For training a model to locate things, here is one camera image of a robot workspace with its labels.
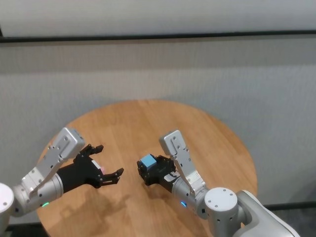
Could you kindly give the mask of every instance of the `white wall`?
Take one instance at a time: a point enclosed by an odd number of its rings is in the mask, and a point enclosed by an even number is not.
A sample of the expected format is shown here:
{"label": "white wall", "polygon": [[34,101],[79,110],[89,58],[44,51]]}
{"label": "white wall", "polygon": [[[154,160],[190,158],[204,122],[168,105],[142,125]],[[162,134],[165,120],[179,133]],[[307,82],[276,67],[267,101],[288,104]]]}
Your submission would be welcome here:
{"label": "white wall", "polygon": [[263,203],[315,200],[315,45],[309,36],[3,44],[0,180],[17,183],[83,113],[161,98],[206,110],[240,136]]}

